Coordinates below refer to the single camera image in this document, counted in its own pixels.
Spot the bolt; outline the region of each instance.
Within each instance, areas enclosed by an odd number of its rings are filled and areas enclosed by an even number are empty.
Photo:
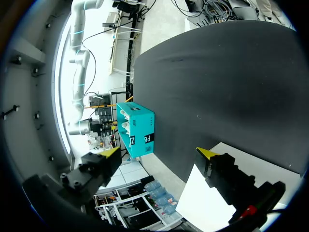
[[[60,179],[61,179],[61,181],[62,181],[63,184],[67,184],[67,183],[69,182],[69,179],[68,179],[68,176],[67,176],[66,173],[62,173],[62,174],[60,175]]]
[[[3,120],[5,121],[5,120],[6,120],[6,116],[7,116],[8,114],[10,114],[10,113],[13,112],[13,111],[18,112],[18,109],[19,109],[19,105],[14,105],[13,108],[10,109],[9,111],[7,111],[7,112],[2,112],[2,113],[1,113],[1,117],[2,117]]]
[[[74,187],[77,189],[81,186],[81,183],[77,180],[74,181]]]
[[[19,110],[19,105],[13,105],[13,109],[14,109],[16,112],[18,112],[18,110]]]

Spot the floor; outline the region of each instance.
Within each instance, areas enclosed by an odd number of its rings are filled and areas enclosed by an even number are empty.
[[[147,0],[147,6],[151,6],[154,0]],[[258,7],[256,0],[249,0],[253,7]],[[182,9],[187,9],[183,0],[177,0],[177,4]],[[294,29],[288,18],[283,15],[285,26]],[[157,0],[152,9],[147,13],[142,26],[142,36],[136,47],[139,47],[135,58],[138,54],[142,54],[153,48],[159,43],[168,40],[181,33],[197,28],[195,25],[186,20],[186,16],[181,14],[179,10],[172,4],[170,0]],[[275,23],[279,23],[276,17],[273,17]],[[264,21],[262,13],[259,20]],[[159,180],[161,184],[170,192],[175,199],[179,200],[185,183],[168,169],[155,154],[149,154],[141,158],[142,165],[145,170]]]

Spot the desk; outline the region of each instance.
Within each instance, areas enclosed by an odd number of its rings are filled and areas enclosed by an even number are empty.
[[[309,68],[294,31],[210,25],[146,51],[134,70],[134,101],[155,113],[154,153],[184,182],[195,148],[219,142],[303,173]]]

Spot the plastic bottle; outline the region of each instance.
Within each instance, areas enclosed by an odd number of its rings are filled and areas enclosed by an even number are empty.
[[[151,199],[153,199],[154,201],[159,199],[160,197],[162,197],[163,195],[166,194],[166,190],[164,187],[159,187],[153,191],[150,192],[150,197]]]
[[[167,206],[164,207],[163,211],[168,215],[173,214],[174,212],[176,212],[177,203],[178,203],[177,201],[174,201],[168,204]]]
[[[175,201],[174,197],[171,194],[167,193],[163,195],[163,197],[160,197],[158,200],[156,200],[155,203],[162,207],[167,205],[168,203],[172,203],[173,201]]]
[[[154,180],[145,185],[145,190],[151,192],[159,187],[161,187],[161,184],[157,180]]]

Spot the metal rack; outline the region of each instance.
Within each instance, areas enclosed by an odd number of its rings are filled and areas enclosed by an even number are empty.
[[[105,217],[101,217],[101,218],[102,219],[106,218],[107,221],[112,225],[113,222],[111,220],[111,216],[110,216],[108,210],[106,209],[107,207],[112,207],[114,209],[115,215],[117,216],[117,219],[122,223],[122,225],[125,228],[130,229],[130,227],[127,225],[124,217],[121,216],[117,206],[119,206],[121,204],[128,203],[132,200],[143,199],[143,201],[145,202],[145,204],[148,206],[149,209],[144,210],[144,211],[139,212],[139,213],[136,213],[136,214],[133,214],[133,215],[130,215],[130,216],[128,216],[128,218],[138,216],[138,215],[144,214],[146,212],[152,211],[154,213],[154,215],[159,219],[159,221],[154,223],[154,224],[151,224],[149,226],[146,226],[144,228],[141,228],[140,230],[168,231],[168,230],[171,230],[172,228],[175,228],[176,226],[181,224],[182,216],[179,213],[175,212],[172,215],[167,215],[167,214],[163,214],[163,209],[154,209],[152,207],[152,205],[146,199],[146,196],[149,195],[148,192],[144,192],[142,194],[139,194],[137,196],[133,196],[133,197],[130,197],[130,198],[127,198],[127,199],[121,199],[121,195],[119,194],[119,190],[125,189],[125,188],[128,188],[128,187],[132,187],[132,186],[135,186],[137,184],[140,184],[140,182],[135,183],[133,185],[128,185],[128,186],[125,186],[125,187],[116,188],[116,189],[114,189],[114,190],[112,190],[108,193],[95,195],[94,196],[95,203],[96,203],[95,209],[97,211],[101,211],[105,215]],[[117,198],[119,200],[114,201],[113,203],[107,203],[107,204],[99,205],[99,203],[96,199],[100,196],[102,197],[102,196],[109,194],[109,193],[112,193],[112,192],[117,193]]]

